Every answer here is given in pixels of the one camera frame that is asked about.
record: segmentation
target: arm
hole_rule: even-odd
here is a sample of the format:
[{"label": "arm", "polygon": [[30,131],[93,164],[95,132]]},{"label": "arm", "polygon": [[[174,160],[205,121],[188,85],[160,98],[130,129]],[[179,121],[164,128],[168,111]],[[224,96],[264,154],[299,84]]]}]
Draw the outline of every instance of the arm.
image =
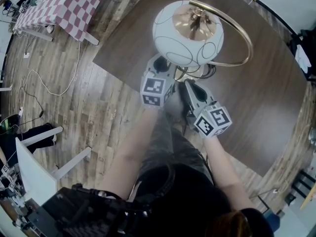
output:
[{"label": "arm", "polygon": [[3,163],[4,165],[7,164],[6,158],[5,158],[5,155],[4,155],[4,152],[3,152],[2,148],[0,148],[0,160],[2,161],[2,163]]},{"label": "arm", "polygon": [[118,148],[102,190],[112,192],[122,199],[128,199],[138,177],[143,158],[159,116],[159,110],[146,109],[135,127]]},{"label": "arm", "polygon": [[215,183],[226,194],[232,208],[255,208],[218,138],[206,138],[204,146]]}]

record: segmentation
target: white cable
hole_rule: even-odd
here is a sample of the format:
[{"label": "white cable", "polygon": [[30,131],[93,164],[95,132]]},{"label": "white cable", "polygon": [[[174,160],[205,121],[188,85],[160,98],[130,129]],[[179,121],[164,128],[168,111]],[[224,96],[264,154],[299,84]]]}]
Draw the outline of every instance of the white cable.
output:
[{"label": "white cable", "polygon": [[25,93],[24,93],[24,91],[26,91],[26,90],[25,90],[25,86],[26,86],[26,83],[27,83],[27,81],[28,81],[28,79],[29,79],[29,76],[30,76],[31,72],[34,72],[34,73],[36,73],[36,74],[38,75],[38,77],[39,77],[41,83],[42,83],[42,84],[44,85],[44,87],[47,89],[47,91],[48,91],[49,94],[52,94],[52,95],[55,95],[55,96],[61,96],[61,95],[65,94],[65,93],[67,92],[67,90],[70,88],[70,85],[71,85],[71,83],[74,81],[74,79],[75,79],[75,77],[76,77],[76,74],[77,74],[78,64],[79,64],[79,60],[80,60],[80,47],[81,47],[81,44],[80,44],[80,42],[79,42],[79,53],[78,53],[78,60],[77,60],[77,64],[76,64],[75,73],[74,73],[74,76],[73,76],[73,78],[71,79],[71,81],[70,81],[68,87],[64,90],[63,93],[61,93],[61,94],[56,94],[56,93],[50,92],[50,90],[47,88],[47,86],[45,85],[45,83],[44,83],[43,80],[41,79],[39,73],[36,72],[36,71],[33,70],[33,69],[29,71],[29,73],[28,73],[28,75],[27,75],[27,77],[26,77],[25,82],[24,82],[23,79],[21,79],[21,88],[23,89],[23,90],[22,90],[22,91],[23,91],[23,106],[22,106],[22,107],[24,107],[24,104],[25,104]]}]

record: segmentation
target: wooden floor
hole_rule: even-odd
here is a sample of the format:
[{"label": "wooden floor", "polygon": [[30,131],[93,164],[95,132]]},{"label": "wooden floor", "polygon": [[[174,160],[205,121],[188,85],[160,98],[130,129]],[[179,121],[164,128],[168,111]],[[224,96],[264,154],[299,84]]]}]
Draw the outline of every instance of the wooden floor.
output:
[{"label": "wooden floor", "polygon": [[[42,118],[25,124],[22,129],[27,130],[46,122],[64,127],[54,147],[35,152],[38,161],[47,169],[53,169],[55,165],[65,164],[85,147],[92,147],[90,162],[80,163],[61,180],[61,187],[70,187],[80,182],[85,187],[98,188],[111,165],[116,148],[142,111],[137,92],[92,63],[109,34],[137,1],[101,1],[88,29],[88,32],[99,39],[100,43],[98,46],[93,46],[86,41],[81,44],[75,80],[64,95],[49,94],[36,74],[32,73],[29,77],[26,88],[30,94],[37,96],[45,112]],[[284,29],[283,25],[271,14],[255,2],[252,2],[250,6],[273,26],[284,41],[289,40],[288,30]],[[8,87],[11,84],[13,86],[11,92],[2,94],[3,117],[19,112],[18,93],[21,79],[25,80],[31,69],[38,71],[50,91],[61,93],[67,88],[75,72],[79,42],[59,27],[55,28],[52,36],[53,42],[29,37],[30,57],[28,59],[23,59],[26,37],[14,37],[3,80],[4,86]],[[263,195],[275,211],[282,208],[283,198],[298,170],[311,159],[313,149],[307,137],[315,116],[314,100],[315,90],[309,85],[293,136],[284,154],[264,177],[232,158],[250,197],[273,188],[280,190],[279,194]],[[39,105],[33,97],[27,96],[22,122],[37,118],[39,114]],[[188,130],[186,137],[202,152],[204,151],[198,135]],[[263,210],[257,198],[254,198],[253,202]]]}]

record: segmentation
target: person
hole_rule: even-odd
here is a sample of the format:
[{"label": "person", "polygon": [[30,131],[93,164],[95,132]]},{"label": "person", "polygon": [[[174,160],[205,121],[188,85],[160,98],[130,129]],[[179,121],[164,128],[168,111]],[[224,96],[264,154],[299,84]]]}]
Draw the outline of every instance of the person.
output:
[{"label": "person", "polygon": [[[16,146],[15,146],[15,138],[17,137],[20,141],[31,138],[40,133],[49,131],[54,127],[50,123],[46,123],[44,125],[40,125],[34,128],[31,128],[25,133],[20,134],[11,134],[9,132],[0,135],[0,169],[2,169],[3,165],[8,167],[13,167],[16,163],[18,163],[18,156],[16,154]],[[56,135],[51,136],[49,138],[40,140],[34,144],[29,145],[27,148],[33,154],[37,148],[45,148],[54,146],[56,142]]]},{"label": "person", "polygon": [[128,201],[156,196],[141,236],[273,236],[218,138],[204,139],[204,146],[211,171],[163,111],[146,109],[99,188]]}]

